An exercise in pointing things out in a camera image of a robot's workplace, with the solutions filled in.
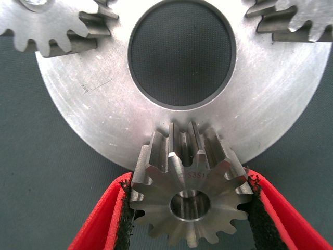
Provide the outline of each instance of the red clamp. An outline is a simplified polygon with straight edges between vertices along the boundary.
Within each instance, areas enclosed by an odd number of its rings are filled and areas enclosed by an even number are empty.
[[[272,219],[279,234],[278,237],[288,249],[333,250],[333,247],[266,178],[251,170],[249,177],[249,183],[253,190],[259,194],[260,201],[264,206],[263,213],[267,213]],[[124,183],[125,186],[128,186],[131,178],[132,173],[127,173],[111,183],[68,250],[113,250],[116,248],[121,219],[126,212],[123,209],[124,202],[128,202]]]

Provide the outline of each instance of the center hole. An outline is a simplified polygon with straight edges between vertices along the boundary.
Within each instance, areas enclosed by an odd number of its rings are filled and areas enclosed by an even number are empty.
[[[210,201],[203,192],[185,190],[172,198],[170,207],[171,211],[183,220],[198,220],[210,209]]]
[[[129,66],[137,86],[154,102],[202,105],[226,86],[234,51],[232,29],[214,6],[162,1],[133,30]]]
[[[47,0],[23,0],[23,1],[33,5],[44,5],[47,3]]]

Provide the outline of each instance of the circular metal plate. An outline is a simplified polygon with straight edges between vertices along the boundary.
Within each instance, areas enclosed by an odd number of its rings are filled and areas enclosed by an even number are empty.
[[[37,54],[45,84],[61,114],[92,148],[133,170],[151,133],[169,123],[214,127],[244,163],[276,142],[297,120],[324,72],[331,44],[272,43],[256,34],[260,18],[246,19],[254,1],[209,0],[229,21],[236,62],[225,89],[187,107],[148,98],[134,83],[127,51],[138,20],[158,0],[117,0],[109,21],[112,39],[98,49],[57,58]]]

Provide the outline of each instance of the dark mesh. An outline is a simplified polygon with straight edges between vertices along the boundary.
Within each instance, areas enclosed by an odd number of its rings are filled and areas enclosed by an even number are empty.
[[[221,86],[230,68],[232,45],[226,26],[203,4],[160,5],[133,34],[132,75],[163,103],[186,106],[204,100]]]

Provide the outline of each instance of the spur gear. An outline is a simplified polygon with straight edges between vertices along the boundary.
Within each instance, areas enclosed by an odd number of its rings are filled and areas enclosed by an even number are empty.
[[[251,200],[247,174],[234,151],[214,129],[199,134],[195,123],[186,132],[170,124],[169,137],[154,132],[143,146],[131,183],[130,207],[143,210],[136,219],[149,224],[153,238],[166,233],[169,244],[200,238],[219,241],[219,231],[234,234],[233,220],[248,215],[237,209]]]
[[[106,0],[5,0],[0,1],[0,35],[14,36],[18,51],[72,54],[111,36],[104,17],[118,18]]]
[[[333,42],[332,0],[257,0],[246,16],[260,15],[257,32],[274,41]]]

